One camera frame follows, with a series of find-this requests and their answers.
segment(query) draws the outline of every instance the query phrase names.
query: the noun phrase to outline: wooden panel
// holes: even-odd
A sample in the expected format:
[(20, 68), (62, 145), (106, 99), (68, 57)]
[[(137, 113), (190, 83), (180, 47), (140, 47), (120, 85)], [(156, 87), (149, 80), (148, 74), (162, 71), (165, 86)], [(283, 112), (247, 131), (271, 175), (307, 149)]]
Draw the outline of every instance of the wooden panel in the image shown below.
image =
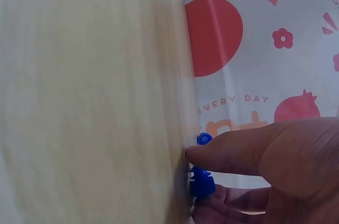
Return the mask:
[(0, 1), (7, 208), (33, 224), (186, 223), (198, 123), (182, 1)]

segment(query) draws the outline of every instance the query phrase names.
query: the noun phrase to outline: hand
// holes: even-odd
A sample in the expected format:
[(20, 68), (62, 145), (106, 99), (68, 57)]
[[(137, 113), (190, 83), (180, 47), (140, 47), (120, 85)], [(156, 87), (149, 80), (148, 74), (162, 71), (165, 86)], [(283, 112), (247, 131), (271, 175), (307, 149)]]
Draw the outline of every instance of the hand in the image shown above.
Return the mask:
[(339, 223), (339, 118), (226, 132), (188, 148), (186, 157), (209, 171), (262, 176), (272, 186), (217, 185), (214, 195), (196, 203), (197, 224)]

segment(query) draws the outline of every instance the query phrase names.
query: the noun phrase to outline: pink flower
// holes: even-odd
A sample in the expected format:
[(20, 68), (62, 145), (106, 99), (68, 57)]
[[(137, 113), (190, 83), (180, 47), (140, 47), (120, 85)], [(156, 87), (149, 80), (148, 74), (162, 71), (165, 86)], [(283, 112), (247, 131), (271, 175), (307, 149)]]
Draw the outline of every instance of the pink flower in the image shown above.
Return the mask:
[(333, 56), (334, 70), (339, 71), (339, 53)]
[(287, 31), (285, 28), (280, 28), (279, 30), (272, 33), (274, 39), (274, 46), (276, 48), (292, 48), (293, 47), (293, 34)]

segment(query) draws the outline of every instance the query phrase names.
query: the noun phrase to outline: pomegranate illustration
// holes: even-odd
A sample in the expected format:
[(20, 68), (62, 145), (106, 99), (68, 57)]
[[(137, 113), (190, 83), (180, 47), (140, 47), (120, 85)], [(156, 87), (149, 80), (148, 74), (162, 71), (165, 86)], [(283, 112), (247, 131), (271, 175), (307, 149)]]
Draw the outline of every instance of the pomegranate illustration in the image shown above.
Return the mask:
[(287, 98), (276, 108), (274, 122), (320, 117), (316, 98), (317, 96), (313, 96), (312, 92), (307, 93), (306, 90), (300, 96)]

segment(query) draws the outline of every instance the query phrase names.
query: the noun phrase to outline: blue plastic piece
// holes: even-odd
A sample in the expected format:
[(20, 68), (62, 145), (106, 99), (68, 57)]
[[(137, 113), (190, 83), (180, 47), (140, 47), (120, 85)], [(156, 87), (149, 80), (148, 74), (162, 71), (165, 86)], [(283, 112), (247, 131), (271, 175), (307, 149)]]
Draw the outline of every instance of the blue plastic piece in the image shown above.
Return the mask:
[(213, 137), (211, 135), (203, 132), (197, 137), (197, 143), (198, 143), (198, 145), (206, 145), (212, 139), (213, 139)]
[[(198, 145), (206, 145), (212, 139), (213, 138), (211, 135), (204, 132), (197, 137), (197, 142)], [(191, 177), (190, 183), (192, 196), (196, 197), (197, 199), (203, 199), (215, 193), (216, 185), (214, 183), (213, 177), (210, 176), (211, 173), (198, 167), (192, 167), (191, 172), (194, 174)]]
[(197, 199), (203, 199), (209, 195), (215, 193), (216, 185), (211, 173), (197, 168), (192, 167), (191, 172), (193, 172), (192, 181), (191, 181), (191, 194)]

